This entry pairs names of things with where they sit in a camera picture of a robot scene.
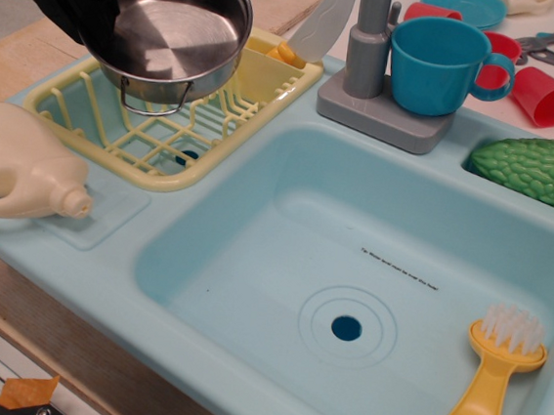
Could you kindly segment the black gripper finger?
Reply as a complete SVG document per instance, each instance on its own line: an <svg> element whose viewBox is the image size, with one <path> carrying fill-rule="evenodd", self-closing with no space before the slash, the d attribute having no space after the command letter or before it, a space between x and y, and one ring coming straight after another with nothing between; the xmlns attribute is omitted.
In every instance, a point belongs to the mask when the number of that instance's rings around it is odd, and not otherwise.
<svg viewBox="0 0 554 415"><path fill-rule="evenodd" d="M114 37L116 17L119 16L117 0L75 0L77 29L86 45L101 50L108 47Z"/></svg>
<svg viewBox="0 0 554 415"><path fill-rule="evenodd" d="M33 0L44 16L51 20L68 37L78 44L83 44L80 36L79 22L75 13L65 0Z"/></svg>

